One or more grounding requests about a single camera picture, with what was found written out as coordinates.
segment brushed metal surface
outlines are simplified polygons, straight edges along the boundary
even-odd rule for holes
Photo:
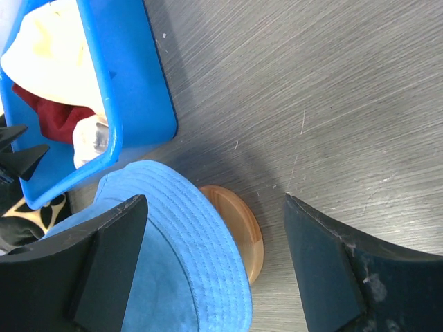
[[[285,192],[443,255],[443,3],[146,0],[179,117],[147,156],[239,194],[262,227],[252,331],[306,331]],[[90,186],[73,193],[88,205]]]

